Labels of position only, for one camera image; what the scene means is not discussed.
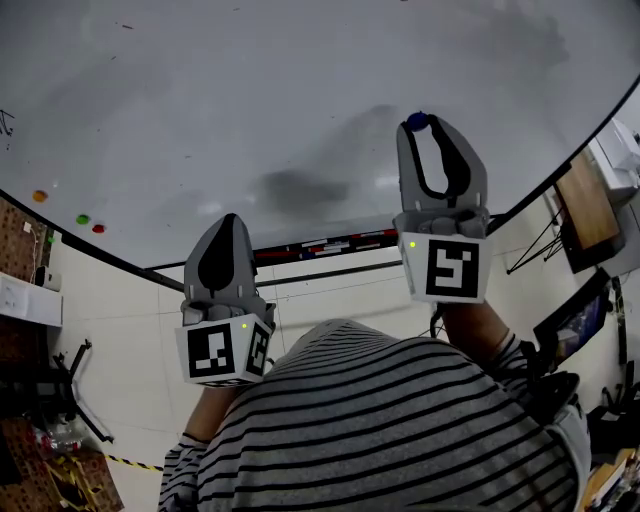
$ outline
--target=white box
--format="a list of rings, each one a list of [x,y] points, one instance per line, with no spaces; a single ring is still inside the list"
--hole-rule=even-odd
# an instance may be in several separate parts
[[[0,273],[0,315],[62,326],[62,295]]]
[[[404,232],[398,247],[412,299],[484,301],[491,269],[489,240]]]
[[[256,315],[178,327],[185,382],[233,387],[261,382],[273,331]]]
[[[612,119],[596,139],[613,169],[636,172],[640,165],[640,148],[624,124]]]

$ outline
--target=magnet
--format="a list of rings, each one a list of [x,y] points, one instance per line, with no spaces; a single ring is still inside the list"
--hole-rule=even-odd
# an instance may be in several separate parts
[[[49,194],[47,194],[44,190],[36,190],[31,197],[33,197],[33,200],[36,203],[44,203],[49,197]]]
[[[411,114],[409,116],[409,119],[407,119],[407,124],[409,125],[409,129],[412,132],[419,132],[421,130],[424,130],[429,125],[429,122],[427,119],[428,119],[427,114],[420,111],[420,112]]]

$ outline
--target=tiled floor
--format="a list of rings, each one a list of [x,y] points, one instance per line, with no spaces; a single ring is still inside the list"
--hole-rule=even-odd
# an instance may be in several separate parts
[[[562,252],[547,263],[538,259],[506,275],[507,265],[517,260],[548,221],[544,203],[536,201],[492,237],[494,257],[487,298],[524,338],[533,338],[533,327],[590,275],[574,276]],[[397,259],[395,248],[317,259],[260,269],[258,281]],[[52,336],[54,350],[72,355],[85,338],[93,343],[80,368],[77,391],[86,410],[116,438],[103,451],[162,464],[200,394],[197,386],[182,381],[175,347],[182,294],[62,244],[53,248],[51,267],[63,276],[64,294],[65,326],[58,336]],[[181,272],[165,273],[181,280]],[[263,287],[260,293],[277,304],[278,331],[269,349],[273,358],[328,318],[353,318],[393,336],[408,337],[426,331],[431,315],[428,304],[410,301],[402,267]],[[628,278],[624,293],[629,342],[635,346],[640,343],[640,321],[634,322],[631,313],[640,300],[638,274]],[[617,379],[616,343],[615,322],[609,318],[596,339],[568,362],[582,375],[580,392],[587,408],[597,403],[603,385]],[[159,473],[109,464],[127,510],[155,510]]]

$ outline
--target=black stand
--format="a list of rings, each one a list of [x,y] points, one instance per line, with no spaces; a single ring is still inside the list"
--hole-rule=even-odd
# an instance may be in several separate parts
[[[73,358],[73,362],[71,363],[71,369],[67,369],[64,365],[64,356],[59,354],[57,356],[53,356],[53,360],[58,367],[58,370],[62,373],[62,379],[60,381],[60,385],[64,386],[64,390],[60,389],[59,395],[62,397],[62,400],[66,402],[68,405],[67,409],[67,419],[72,420],[74,415],[77,414],[82,418],[82,421],[85,422],[87,427],[91,429],[98,439],[101,442],[109,442],[113,443],[112,436],[105,436],[96,425],[89,419],[86,413],[80,408],[78,403],[76,402],[75,397],[73,396],[73,378],[78,370],[78,366],[80,365],[80,361],[84,357],[84,354],[87,350],[91,348],[91,343],[88,340],[84,340],[84,344],[80,345],[76,356]]]
[[[558,212],[551,219],[551,222],[549,222],[549,224],[547,224],[547,226],[542,230],[542,233],[540,233],[538,238],[536,238],[533,241],[533,243],[529,246],[529,248],[525,251],[525,253],[522,256],[520,256],[518,261],[516,261],[511,268],[507,269],[507,275],[510,275],[511,273],[515,272],[519,268],[524,267],[527,263],[529,263],[530,261],[533,261],[534,259],[536,259],[538,256],[540,256],[541,254],[543,254],[546,251],[549,251],[549,252],[544,257],[544,261],[548,261],[549,259],[551,259],[553,256],[555,256],[562,249],[562,239],[560,237],[560,233],[558,233],[553,238],[553,240],[551,242],[549,242],[542,249],[536,251],[535,254],[529,256],[525,260],[525,257],[527,256],[527,254],[529,254],[529,252],[531,252],[531,249],[533,249],[533,247],[538,243],[538,241],[544,236],[544,234],[547,232],[547,230],[549,228],[551,228],[551,226],[558,226],[558,220],[557,219],[558,219],[558,215],[560,215],[560,212],[562,212],[562,209],[558,210]]]

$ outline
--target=whiteboard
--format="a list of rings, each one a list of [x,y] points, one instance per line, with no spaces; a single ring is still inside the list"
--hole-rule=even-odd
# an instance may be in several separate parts
[[[3,0],[0,188],[142,267],[226,212],[254,248],[372,231],[424,110],[504,213],[631,86],[639,22],[633,0]]]

